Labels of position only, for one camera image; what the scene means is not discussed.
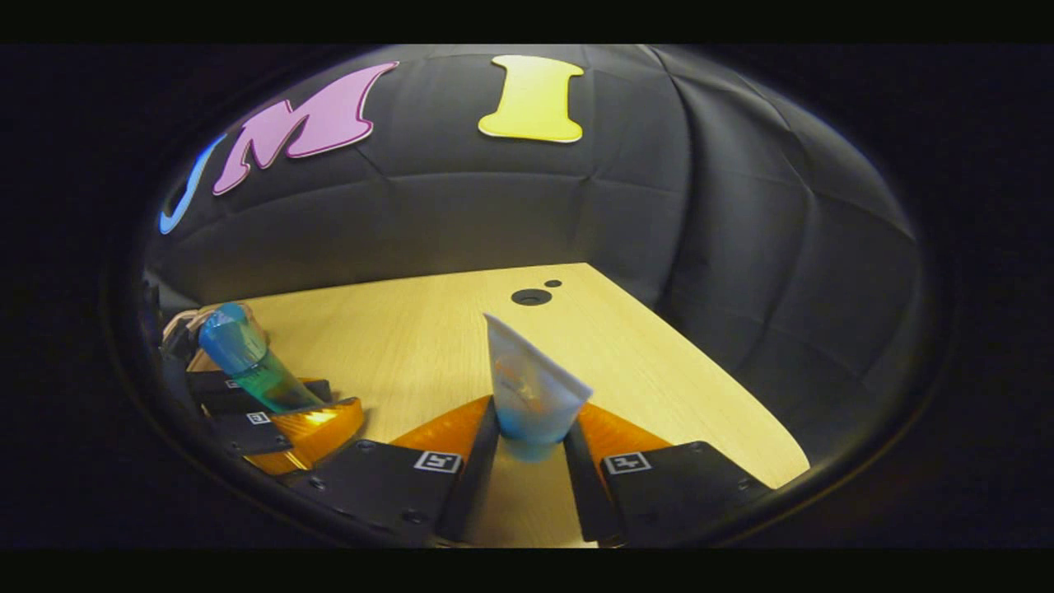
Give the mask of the white and blue tube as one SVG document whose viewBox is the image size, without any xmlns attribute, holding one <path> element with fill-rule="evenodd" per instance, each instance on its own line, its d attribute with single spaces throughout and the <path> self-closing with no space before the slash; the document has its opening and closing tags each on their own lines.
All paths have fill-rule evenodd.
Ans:
<svg viewBox="0 0 1054 593">
<path fill-rule="evenodd" d="M 501 438 L 520 461 L 546 460 L 569 434 L 594 388 L 485 314 L 492 397 Z"/>
</svg>

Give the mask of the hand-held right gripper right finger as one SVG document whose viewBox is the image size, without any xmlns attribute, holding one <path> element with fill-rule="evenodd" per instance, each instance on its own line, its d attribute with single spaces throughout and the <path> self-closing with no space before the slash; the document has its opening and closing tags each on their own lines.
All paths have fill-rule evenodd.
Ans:
<svg viewBox="0 0 1054 593">
<path fill-rule="evenodd" d="M 592 403 L 563 446 L 582 537 L 601 548 L 716 543 L 774 496 L 713 444 L 671 444 Z"/>
</svg>

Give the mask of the black backdrop cloth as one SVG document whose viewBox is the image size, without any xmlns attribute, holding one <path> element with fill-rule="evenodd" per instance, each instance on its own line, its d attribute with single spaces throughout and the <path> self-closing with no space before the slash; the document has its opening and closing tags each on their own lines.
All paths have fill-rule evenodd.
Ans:
<svg viewBox="0 0 1054 593">
<path fill-rule="evenodd" d="M 584 262 L 812 462 L 877 435 L 926 356 L 934 284 L 880 169 L 692 50 L 385 46 L 249 108 L 187 174 L 147 243 L 162 296 Z"/>
</svg>

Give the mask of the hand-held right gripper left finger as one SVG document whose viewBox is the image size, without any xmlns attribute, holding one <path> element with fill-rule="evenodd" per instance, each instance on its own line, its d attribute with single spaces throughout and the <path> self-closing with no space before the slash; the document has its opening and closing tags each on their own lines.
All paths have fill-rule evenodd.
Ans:
<svg viewBox="0 0 1054 593">
<path fill-rule="evenodd" d="M 395 441 L 343 444 L 287 487 L 353 543 L 449 547 L 477 528 L 496 453 L 496 406 L 485 395 Z"/>
</svg>

